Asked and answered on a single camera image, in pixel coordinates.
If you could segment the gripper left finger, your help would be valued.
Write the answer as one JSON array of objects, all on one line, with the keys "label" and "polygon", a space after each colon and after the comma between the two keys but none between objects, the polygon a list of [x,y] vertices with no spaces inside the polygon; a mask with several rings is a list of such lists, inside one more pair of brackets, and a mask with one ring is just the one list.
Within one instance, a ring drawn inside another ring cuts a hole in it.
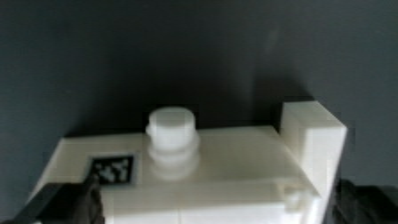
[{"label": "gripper left finger", "polygon": [[48,183],[41,188],[12,224],[105,224],[99,182]]}]

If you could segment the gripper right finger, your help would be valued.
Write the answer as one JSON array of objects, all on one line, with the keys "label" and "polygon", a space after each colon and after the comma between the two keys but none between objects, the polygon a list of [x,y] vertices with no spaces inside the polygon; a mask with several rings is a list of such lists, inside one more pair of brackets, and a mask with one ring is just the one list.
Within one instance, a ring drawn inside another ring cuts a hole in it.
[{"label": "gripper right finger", "polygon": [[398,224],[396,186],[355,185],[341,179],[334,200],[334,224]]}]

